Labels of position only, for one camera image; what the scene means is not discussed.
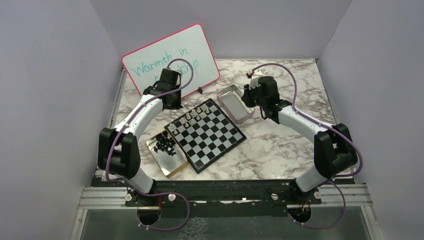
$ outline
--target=circular hole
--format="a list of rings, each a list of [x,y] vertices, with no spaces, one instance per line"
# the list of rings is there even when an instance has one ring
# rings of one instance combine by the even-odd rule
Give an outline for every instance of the circular hole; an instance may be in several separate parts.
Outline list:
[[[138,219],[144,225],[152,225],[159,220],[159,214],[148,212],[148,211],[138,211]]]
[[[304,211],[302,211],[301,207],[289,208],[287,211],[288,214],[290,214],[299,223],[306,223],[309,219],[311,219],[312,215],[310,208],[305,208]]]

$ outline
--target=red wire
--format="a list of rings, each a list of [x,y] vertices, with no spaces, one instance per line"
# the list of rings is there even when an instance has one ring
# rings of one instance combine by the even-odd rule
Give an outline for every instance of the red wire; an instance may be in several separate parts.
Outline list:
[[[159,199],[159,211],[162,210],[162,198],[161,196],[158,197]]]
[[[307,204],[307,203],[309,203],[309,198],[308,199],[306,199],[306,201],[305,201],[305,203],[304,204],[302,204],[302,208],[305,206],[305,204]]]

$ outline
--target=pink whiteboard frame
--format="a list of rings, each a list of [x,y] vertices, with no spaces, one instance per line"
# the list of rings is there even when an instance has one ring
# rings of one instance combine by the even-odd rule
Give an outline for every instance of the pink whiteboard frame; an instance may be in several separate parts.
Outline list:
[[[162,40],[164,40],[164,39],[166,39],[166,38],[169,38],[169,37],[171,37],[172,35],[175,35],[175,34],[177,34],[177,33],[179,33],[179,32],[182,32],[182,31],[184,31],[184,30],[186,30],[186,29],[189,29],[189,28],[191,28],[191,27],[194,27],[194,26],[196,26],[196,25],[199,25],[199,26],[200,26],[200,28],[201,28],[201,31],[203,32],[204,38],[206,39],[207,46],[209,47],[210,54],[212,55],[213,62],[215,63],[216,70],[218,71],[218,78],[217,78],[217,79],[212,80],[211,82],[206,83],[205,85],[203,85],[203,86],[201,86],[201,87],[202,87],[202,88],[203,88],[203,87],[206,87],[207,85],[210,85],[211,83],[215,82],[216,80],[218,80],[218,79],[221,77],[221,72],[220,72],[220,70],[218,69],[218,65],[217,65],[217,62],[215,61],[215,57],[214,57],[214,53],[212,52],[211,45],[209,45],[208,38],[206,37],[205,30],[203,29],[203,26],[202,26],[200,23],[195,23],[195,24],[190,25],[190,26],[188,26],[188,27],[185,27],[185,28],[183,28],[183,29],[181,29],[181,30],[179,30],[179,31],[176,31],[176,32],[172,33],[171,35],[168,35],[168,36],[166,36],[166,37],[162,37],[162,38],[161,38],[161,39],[159,39],[159,40],[156,40],[156,41],[151,42],[151,43],[149,43],[149,44],[147,44],[147,45],[145,45],[145,46],[142,46],[142,47],[140,47],[140,48],[138,48],[138,49],[136,49],[136,50],[134,50],[134,51],[130,51],[129,53],[127,53],[127,54],[125,54],[125,55],[123,55],[123,56],[122,56],[122,58],[121,58],[122,65],[123,65],[123,67],[125,68],[126,73],[127,73],[127,74],[129,75],[129,77],[131,78],[131,81],[132,81],[132,83],[134,84],[134,86],[135,86],[135,88],[137,89],[137,91],[138,91],[138,93],[140,94],[140,96],[142,96],[142,93],[140,92],[139,88],[137,87],[136,83],[134,82],[133,77],[131,76],[131,74],[130,74],[130,72],[128,71],[127,67],[125,66],[125,64],[124,64],[124,57],[125,57],[125,56],[127,56],[127,55],[130,55],[130,54],[132,54],[132,53],[135,53],[135,52],[137,52],[138,50],[144,49],[145,47],[148,47],[148,46],[150,46],[150,45],[152,45],[152,44],[155,44],[155,43],[157,43],[157,42],[159,42],[159,41],[162,41]],[[188,96],[188,95],[190,95],[190,94],[192,94],[192,93],[194,93],[194,92],[197,92],[197,90],[194,90],[194,91],[192,91],[192,92],[188,93],[187,95],[184,95],[182,98],[184,98],[184,97],[186,97],[186,96]]]

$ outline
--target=whiteboard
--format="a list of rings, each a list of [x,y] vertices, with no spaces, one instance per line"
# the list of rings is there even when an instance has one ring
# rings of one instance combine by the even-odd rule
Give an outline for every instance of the whiteboard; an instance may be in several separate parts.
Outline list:
[[[159,80],[169,61],[178,58],[189,61],[194,69],[193,80],[181,91],[181,96],[187,96],[220,77],[208,40],[198,23],[125,54],[122,64],[141,95],[144,89]],[[188,64],[175,61],[170,68],[182,72],[181,85],[189,81],[191,70]]]

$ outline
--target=white enclosure wall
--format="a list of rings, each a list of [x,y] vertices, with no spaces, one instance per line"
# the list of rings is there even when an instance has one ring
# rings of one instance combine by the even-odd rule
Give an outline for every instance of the white enclosure wall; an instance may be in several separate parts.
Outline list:
[[[70,238],[121,67],[88,0],[0,1],[0,239]]]
[[[120,56],[194,23],[216,58],[319,58],[351,0],[90,0]]]
[[[423,0],[353,0],[318,62],[387,240],[424,234],[423,23]]]

